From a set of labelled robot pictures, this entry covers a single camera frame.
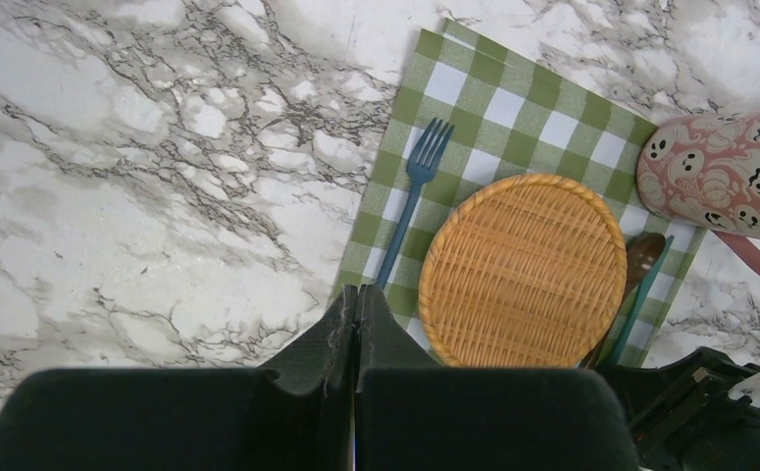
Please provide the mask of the pink ceramic mug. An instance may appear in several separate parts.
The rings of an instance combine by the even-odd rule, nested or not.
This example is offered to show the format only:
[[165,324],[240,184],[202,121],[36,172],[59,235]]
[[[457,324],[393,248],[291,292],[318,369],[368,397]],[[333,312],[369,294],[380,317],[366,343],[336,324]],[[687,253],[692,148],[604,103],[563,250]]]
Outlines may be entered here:
[[712,231],[760,276],[760,111],[668,121],[640,152],[636,186],[648,210]]

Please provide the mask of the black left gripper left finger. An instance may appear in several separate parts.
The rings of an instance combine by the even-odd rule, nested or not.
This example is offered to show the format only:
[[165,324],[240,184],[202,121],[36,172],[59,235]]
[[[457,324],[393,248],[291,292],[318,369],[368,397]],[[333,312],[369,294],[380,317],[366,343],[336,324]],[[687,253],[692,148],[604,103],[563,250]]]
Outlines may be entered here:
[[0,411],[0,470],[344,470],[357,300],[255,368],[35,373]]

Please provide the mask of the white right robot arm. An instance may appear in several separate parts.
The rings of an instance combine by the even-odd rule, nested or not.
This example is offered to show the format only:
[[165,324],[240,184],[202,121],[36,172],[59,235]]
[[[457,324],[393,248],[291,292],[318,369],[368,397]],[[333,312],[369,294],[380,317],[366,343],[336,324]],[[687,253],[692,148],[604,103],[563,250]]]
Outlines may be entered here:
[[626,412],[641,467],[760,470],[760,366],[709,347],[659,368],[596,369]]

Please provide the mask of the brown handled utensil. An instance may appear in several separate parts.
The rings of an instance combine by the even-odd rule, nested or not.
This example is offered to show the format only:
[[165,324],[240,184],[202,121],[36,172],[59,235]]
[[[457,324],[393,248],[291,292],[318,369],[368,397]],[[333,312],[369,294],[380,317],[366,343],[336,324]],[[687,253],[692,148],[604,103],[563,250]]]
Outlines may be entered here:
[[[617,314],[622,312],[623,304],[633,289],[644,279],[666,245],[666,237],[657,233],[645,232],[632,240],[627,246],[628,270],[623,290],[622,303]],[[608,329],[588,356],[580,363],[580,368],[592,369],[598,362],[601,351],[607,341],[611,329]]]

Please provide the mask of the orange woven plate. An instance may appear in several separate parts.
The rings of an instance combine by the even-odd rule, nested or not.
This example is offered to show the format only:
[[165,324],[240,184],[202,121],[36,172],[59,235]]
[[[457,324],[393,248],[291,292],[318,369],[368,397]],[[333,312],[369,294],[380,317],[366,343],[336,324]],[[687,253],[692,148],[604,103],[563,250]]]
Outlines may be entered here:
[[464,201],[434,236],[418,310],[457,367],[574,367],[622,303],[627,250],[609,206],[565,177],[526,174]]

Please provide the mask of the blue handled utensil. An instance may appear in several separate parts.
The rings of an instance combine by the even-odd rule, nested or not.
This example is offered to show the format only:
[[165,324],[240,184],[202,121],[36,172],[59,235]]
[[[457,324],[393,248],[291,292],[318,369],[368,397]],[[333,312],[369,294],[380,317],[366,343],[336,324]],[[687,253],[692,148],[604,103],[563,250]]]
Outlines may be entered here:
[[409,154],[406,172],[411,186],[375,280],[375,285],[379,288],[385,288],[389,280],[423,186],[435,178],[440,160],[454,130],[455,126],[449,122],[433,118]]

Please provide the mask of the green white checkered cloth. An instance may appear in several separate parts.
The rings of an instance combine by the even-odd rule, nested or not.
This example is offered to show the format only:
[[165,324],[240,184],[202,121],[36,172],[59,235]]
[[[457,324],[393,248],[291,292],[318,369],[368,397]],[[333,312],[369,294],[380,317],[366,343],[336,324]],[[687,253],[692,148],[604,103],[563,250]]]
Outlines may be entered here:
[[557,174],[597,193],[625,237],[654,232],[672,241],[621,359],[627,366],[642,364],[704,236],[650,213],[638,196],[636,161],[655,126],[453,21],[419,34],[336,284],[359,286],[376,278],[411,186],[408,155],[435,119],[454,131],[435,178],[420,194],[385,289],[402,326],[425,341],[417,310],[421,268],[431,240],[458,205],[508,177]]

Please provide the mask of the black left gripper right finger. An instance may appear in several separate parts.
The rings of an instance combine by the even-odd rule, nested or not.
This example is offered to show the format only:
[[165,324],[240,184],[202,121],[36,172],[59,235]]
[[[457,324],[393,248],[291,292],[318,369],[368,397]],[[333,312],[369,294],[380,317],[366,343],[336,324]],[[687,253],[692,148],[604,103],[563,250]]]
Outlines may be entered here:
[[595,372],[439,365],[380,288],[358,298],[360,470],[634,470],[622,407]]

